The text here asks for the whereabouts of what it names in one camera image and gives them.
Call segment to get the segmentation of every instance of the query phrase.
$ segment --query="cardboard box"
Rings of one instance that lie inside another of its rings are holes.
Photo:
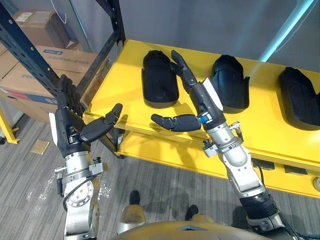
[[[35,47],[52,68],[77,73],[86,73],[97,57],[95,53],[83,51],[40,45]]]
[[[36,121],[49,123],[49,114],[40,107],[35,107],[31,101],[17,99],[1,91],[0,97]]]
[[[0,56],[7,51],[7,48],[0,43]]]
[[[94,53],[60,48],[44,46],[37,46],[36,48],[59,77],[65,74],[76,86],[97,56]],[[24,106],[32,107],[33,112],[36,112],[36,114],[31,117],[41,122],[48,123],[49,113],[54,113],[57,109],[56,99],[21,63],[16,64],[16,66],[0,80],[0,91],[7,96],[18,99]]]
[[[0,80],[18,63],[18,60],[0,43]]]
[[[13,19],[33,45],[64,49],[70,41],[54,11],[21,10],[13,16]]]
[[[85,75],[81,72],[66,71],[54,69],[60,77],[62,74],[72,79],[77,85]],[[31,101],[37,104],[48,113],[54,113],[57,109],[57,100],[43,87],[21,64],[18,63],[6,76],[0,81],[0,90],[19,100]]]

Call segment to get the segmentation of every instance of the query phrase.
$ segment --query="white paper tag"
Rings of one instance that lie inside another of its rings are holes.
[[[0,87],[0,90],[1,90],[2,92],[4,92],[5,94],[10,94],[8,91],[4,90],[4,89],[1,88],[1,87]]]
[[[16,22],[25,22],[28,17],[32,15],[32,12],[23,12],[20,16],[15,20]]]
[[[218,109],[223,111],[224,107],[222,106],[220,98],[219,98],[216,90],[214,89],[214,86],[212,86],[209,78],[206,78],[202,84],[203,84],[205,90],[210,95],[210,97],[211,97],[212,101],[214,102],[214,104],[218,107]]]

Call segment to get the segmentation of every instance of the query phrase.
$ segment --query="person's foot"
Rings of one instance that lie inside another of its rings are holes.
[[[137,190],[133,190],[130,193],[129,204],[130,205],[140,205],[140,194]]]
[[[185,220],[189,221],[190,219],[192,219],[193,215],[198,213],[199,213],[198,207],[196,205],[191,205],[186,211]]]

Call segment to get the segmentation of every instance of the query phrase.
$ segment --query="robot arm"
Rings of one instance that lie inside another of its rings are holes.
[[[190,114],[171,118],[153,114],[151,119],[163,128],[175,132],[198,130],[202,124],[211,138],[203,141],[204,153],[208,157],[218,155],[225,165],[228,179],[247,214],[248,224],[259,234],[284,228],[273,198],[267,194],[252,167],[249,151],[242,146],[240,123],[227,124],[223,106],[208,78],[197,82],[182,56],[174,50],[171,56],[177,63],[171,66],[180,76],[183,87],[196,108],[197,116]]]
[[[58,109],[49,118],[53,141],[65,159],[65,166],[55,169],[58,194],[64,197],[63,207],[67,212],[65,240],[97,239],[100,191],[97,176],[107,166],[100,157],[91,158],[91,142],[112,129],[122,110],[118,103],[105,117],[85,125],[79,99],[72,81],[62,75],[58,84]]]

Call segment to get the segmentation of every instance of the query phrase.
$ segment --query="gray carpet floor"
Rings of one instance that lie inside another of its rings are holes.
[[[0,239],[61,240],[66,213],[57,195],[54,169],[64,164],[50,126],[24,116],[17,123],[16,144],[0,145]],[[37,139],[50,141],[44,155],[30,152]],[[183,220],[196,204],[216,223],[247,228],[245,214],[231,185],[210,177],[132,157],[118,159],[100,142],[92,144],[109,171],[101,177],[98,239],[116,234],[116,225],[129,194],[138,190],[147,221]],[[320,200],[269,191],[288,222],[301,233],[320,233]]]

